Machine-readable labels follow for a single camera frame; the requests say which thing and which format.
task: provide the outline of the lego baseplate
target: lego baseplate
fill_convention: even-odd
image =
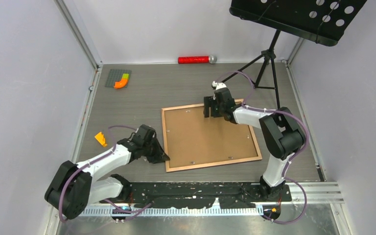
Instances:
[[[116,82],[119,82],[122,79],[122,75],[124,73],[129,74],[129,79],[130,79],[130,74],[132,73],[131,70],[110,70],[109,75],[107,76],[106,84],[104,85],[105,87],[114,87]]]

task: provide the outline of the white wall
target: white wall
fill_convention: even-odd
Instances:
[[[248,62],[268,49],[275,30],[229,13],[231,0],[74,0],[104,64],[167,63],[217,55]],[[282,33],[277,59],[297,38]]]
[[[337,46],[305,42],[292,68],[353,228],[376,234],[376,1],[367,1]]]
[[[93,73],[53,0],[0,0],[0,235],[43,234]]]

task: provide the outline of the white robotic arm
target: white robotic arm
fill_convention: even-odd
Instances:
[[[260,178],[259,191],[263,197],[278,193],[284,183],[284,170],[292,157],[304,144],[306,137],[298,123],[289,116],[259,112],[248,105],[236,104],[224,83],[212,83],[215,88],[213,96],[204,97],[204,117],[224,117],[234,124],[245,124],[259,128],[270,152],[269,163]],[[283,107],[279,111],[290,111]]]
[[[141,125],[128,139],[122,139],[111,149],[89,160],[73,164],[66,161],[61,164],[45,194],[45,200],[58,208],[62,189],[66,181],[78,169],[82,169],[70,183],[63,197],[63,214],[68,219],[76,218],[88,204],[106,198],[126,200],[131,187],[129,181],[114,174],[105,180],[101,177],[119,166],[145,156],[150,163],[163,163],[169,160],[153,128]]]

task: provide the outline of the black music stand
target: black music stand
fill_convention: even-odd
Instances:
[[[338,43],[344,31],[367,0],[232,0],[230,13],[242,20],[253,21],[276,29],[268,50],[238,71],[243,71],[264,57],[263,65],[254,82],[255,88],[273,89],[277,108],[280,108],[274,48],[280,32],[332,47]],[[274,87],[259,86],[269,61],[272,64]],[[237,73],[228,76],[226,82]]]

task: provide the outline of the tripod leg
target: tripod leg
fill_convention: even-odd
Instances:
[[[258,73],[258,76],[257,76],[257,79],[256,79],[256,82],[254,83],[254,87],[258,87],[259,86],[259,83],[260,83],[260,80],[261,80],[261,77],[263,76],[263,73],[264,73],[264,70],[266,69],[266,66],[267,64],[269,63],[269,58],[265,58],[264,59],[264,62],[263,64],[261,65],[261,69],[260,69],[260,72]]]
[[[247,65],[243,66],[242,68],[240,68],[240,69],[237,70],[237,71],[242,72],[244,69],[246,69],[246,68],[249,67],[250,65],[254,64],[254,62],[256,62],[257,60],[259,60],[261,57],[263,57],[263,55],[259,55],[256,59],[250,61],[250,63],[248,63]],[[224,79],[222,82],[224,83],[224,82],[228,81],[230,78],[234,77],[236,74],[237,74],[237,73],[233,73],[233,74],[231,74],[231,75],[228,76],[226,79]]]
[[[272,71],[273,71],[273,82],[275,83],[275,93],[276,93],[276,104],[278,109],[280,109],[280,99],[279,99],[279,88],[278,88],[278,78],[276,77],[276,68],[275,68],[275,60],[271,59],[272,62]]]

